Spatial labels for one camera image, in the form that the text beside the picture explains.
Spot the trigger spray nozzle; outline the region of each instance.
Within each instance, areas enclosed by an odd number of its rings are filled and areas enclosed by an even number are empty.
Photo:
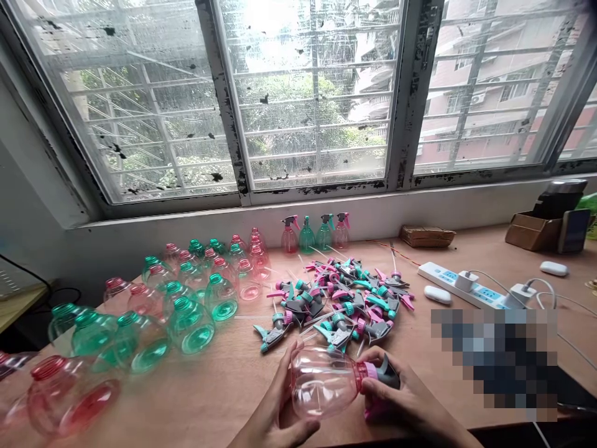
[[[282,222],[284,223],[284,225],[286,227],[290,227],[292,224],[294,224],[294,227],[296,227],[298,229],[299,228],[299,224],[297,223],[298,219],[299,219],[299,216],[298,215],[294,215],[294,216],[291,216],[291,217],[284,218],[282,220]]]

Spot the plastic spray bottle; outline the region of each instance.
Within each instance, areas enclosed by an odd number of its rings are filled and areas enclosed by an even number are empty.
[[[334,231],[334,245],[338,249],[347,249],[350,242],[348,234],[348,229],[350,229],[349,214],[347,212],[337,214],[338,224],[336,224],[336,230]]]
[[[282,233],[282,250],[286,253],[296,253],[299,249],[299,239],[297,238],[297,234],[294,233],[292,224],[299,228],[297,224],[297,219],[299,219],[298,215],[294,215],[291,217],[284,218],[282,222],[284,223],[284,232]]]
[[[331,230],[334,229],[334,214],[330,213],[328,215],[322,215],[322,226],[319,228],[317,232],[317,237],[315,238],[315,244],[317,248],[321,252],[327,252],[331,250]]]
[[[305,217],[303,228],[298,236],[298,246],[300,247],[300,251],[306,254],[313,253],[313,249],[311,249],[311,247],[315,247],[315,234],[313,233],[313,230],[311,230],[311,226],[309,225],[309,217],[307,216]]]

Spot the wooden desk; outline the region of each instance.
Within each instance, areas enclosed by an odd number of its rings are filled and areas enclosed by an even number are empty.
[[[46,293],[47,288],[43,284],[37,284],[14,294],[10,299],[0,301],[0,333],[12,325]]]
[[[396,242],[396,248],[419,263],[434,261],[456,272],[473,268],[486,271],[506,285],[536,276],[548,278],[556,292],[597,309],[597,297],[584,286],[596,274],[597,242],[588,242],[586,250],[578,256],[543,255],[505,243],[505,232],[504,226],[461,231],[447,250],[417,250],[400,241]],[[361,258],[371,271],[392,270],[389,249],[382,246],[359,242],[346,252]],[[285,273],[288,268],[298,277],[304,277],[296,256],[286,258],[275,252],[271,258],[274,269]],[[567,264],[569,277],[560,279],[542,274],[539,264],[546,259]],[[443,306],[423,296],[423,288],[430,283],[418,276],[416,266],[403,258],[398,257],[396,265],[411,283],[416,311],[400,308],[394,329],[382,347],[407,360],[440,402],[467,428],[526,421],[521,410],[484,407],[483,395],[473,393],[472,381],[463,381],[462,368],[453,366],[452,353],[443,352],[441,340],[431,338],[431,311]],[[458,297],[453,300],[453,308],[473,309]],[[597,361],[597,319],[565,301],[559,308],[559,331]],[[269,328],[272,313],[272,304],[265,298],[240,303],[238,315],[263,317],[231,319],[218,325],[209,348],[197,357],[184,358],[171,353],[151,375],[131,378],[117,405],[88,432],[53,446],[226,446],[263,397],[287,345],[283,342],[265,356],[259,353],[261,339],[252,325]],[[297,334],[298,330],[293,330],[290,337]],[[357,349],[358,344],[351,342],[348,352],[354,355]],[[592,367],[564,341],[558,340],[557,349],[559,363],[597,395],[597,375]],[[23,383],[16,376],[9,379],[12,383]],[[14,394],[19,389],[8,388],[4,383],[0,383],[1,395]],[[305,446],[353,444],[401,434],[396,427],[365,424],[363,398],[358,397],[343,414],[324,421],[321,430]],[[12,431],[4,439],[8,441],[4,446],[43,446],[41,437],[28,428]]]

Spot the window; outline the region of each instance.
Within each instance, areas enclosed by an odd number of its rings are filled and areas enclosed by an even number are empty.
[[[27,107],[51,120],[65,172],[108,218],[437,187],[441,172],[466,172],[450,185],[578,172],[566,158],[597,159],[585,87],[597,42],[581,39],[595,24],[574,0],[450,0],[436,32],[425,24],[438,9],[401,0],[6,4],[9,75],[39,95]],[[438,73],[440,62],[455,70]]]
[[[510,73],[506,77],[506,81],[518,81],[518,80],[525,80],[525,79],[532,79],[535,73],[535,68],[530,67],[525,70],[519,70],[515,73]],[[499,99],[500,103],[503,101],[508,101],[513,98],[518,98],[519,96],[525,96],[529,91],[529,83],[518,83],[515,85],[507,85],[504,86],[502,91],[502,95]]]

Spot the smartphone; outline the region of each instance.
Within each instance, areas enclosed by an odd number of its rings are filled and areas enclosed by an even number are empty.
[[[564,212],[558,253],[577,253],[585,248],[586,231],[590,219],[591,210],[588,208]]]

